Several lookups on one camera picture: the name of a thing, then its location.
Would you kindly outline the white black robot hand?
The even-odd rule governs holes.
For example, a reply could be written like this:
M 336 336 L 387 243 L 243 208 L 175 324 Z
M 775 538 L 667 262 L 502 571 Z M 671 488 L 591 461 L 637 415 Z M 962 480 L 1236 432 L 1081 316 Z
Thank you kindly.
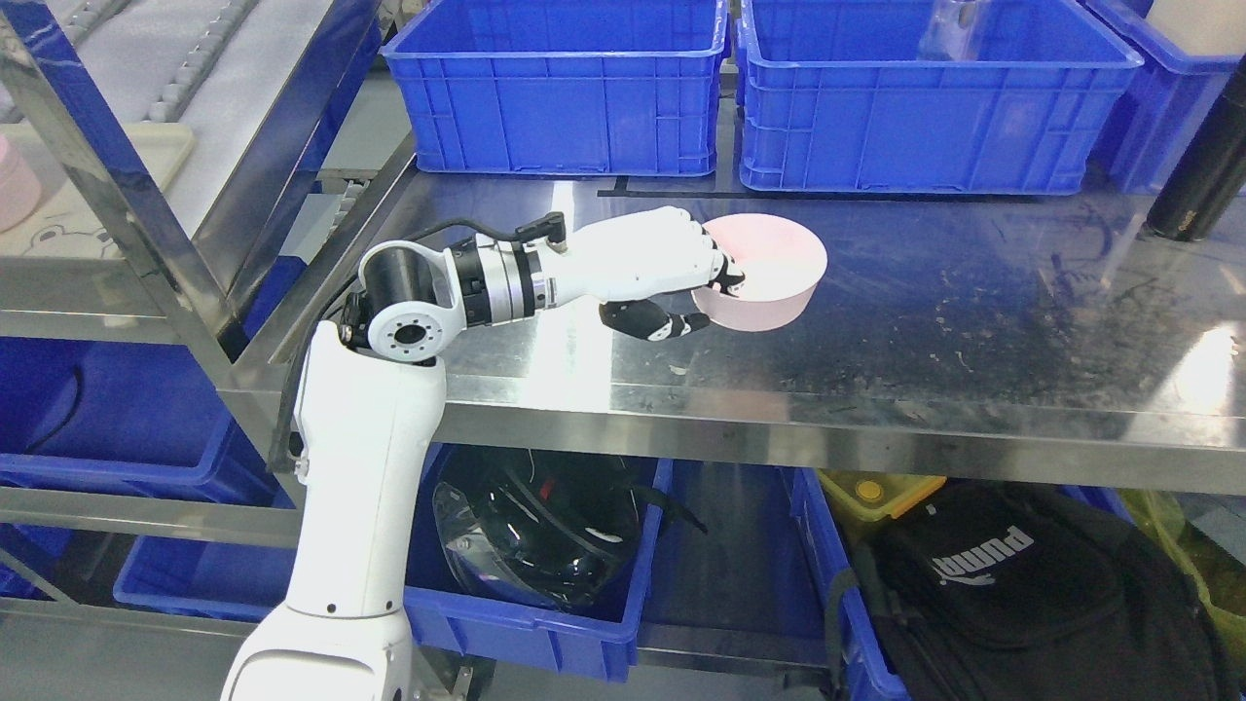
M 697 288 L 736 296 L 745 281 L 743 266 L 703 223 L 673 205 L 592 223 L 569 232 L 559 248 L 543 242 L 535 254 L 549 284 L 546 308 L 596 299 L 606 327 L 648 342 L 711 325 L 706 314 L 672 314 L 654 296 Z

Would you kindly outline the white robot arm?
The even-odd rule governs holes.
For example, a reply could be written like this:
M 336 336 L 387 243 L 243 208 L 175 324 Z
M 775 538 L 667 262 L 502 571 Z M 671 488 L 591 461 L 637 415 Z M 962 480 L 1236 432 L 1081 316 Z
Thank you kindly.
M 440 425 L 437 355 L 467 327 L 468 270 L 416 242 L 374 245 L 368 350 L 316 322 L 294 421 L 307 486 L 287 595 L 240 645 L 224 700 L 405 700 L 414 642 L 404 572 L 424 457 Z

